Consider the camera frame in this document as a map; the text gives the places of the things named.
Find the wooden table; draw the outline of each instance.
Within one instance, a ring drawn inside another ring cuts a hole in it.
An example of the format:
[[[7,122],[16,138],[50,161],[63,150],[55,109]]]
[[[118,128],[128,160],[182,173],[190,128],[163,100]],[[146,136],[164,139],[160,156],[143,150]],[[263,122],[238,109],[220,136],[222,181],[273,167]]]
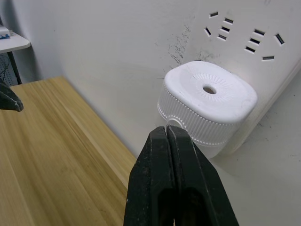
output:
[[[122,225],[134,156],[64,78],[0,111],[0,225]]]

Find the white desk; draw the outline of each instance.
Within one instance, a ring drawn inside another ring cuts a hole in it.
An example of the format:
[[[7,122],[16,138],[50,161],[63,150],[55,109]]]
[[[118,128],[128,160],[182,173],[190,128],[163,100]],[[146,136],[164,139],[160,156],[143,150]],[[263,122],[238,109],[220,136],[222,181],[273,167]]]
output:
[[[0,40],[0,53],[7,53],[23,48],[28,48],[30,42],[16,33],[12,33],[10,39]]]

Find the black metal leg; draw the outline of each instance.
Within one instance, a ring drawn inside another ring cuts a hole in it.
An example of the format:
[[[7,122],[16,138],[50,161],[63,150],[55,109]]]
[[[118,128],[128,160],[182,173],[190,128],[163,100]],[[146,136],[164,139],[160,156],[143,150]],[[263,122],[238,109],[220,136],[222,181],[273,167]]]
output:
[[[18,84],[22,84],[21,78],[20,78],[20,75],[19,75],[19,71],[18,71],[16,62],[15,62],[15,59],[14,59],[13,53],[12,53],[12,52],[8,52],[8,57],[9,57],[9,60],[10,60],[11,65],[12,65],[12,67],[13,67],[13,70],[14,70],[15,76],[16,76],[16,78],[17,78]]]

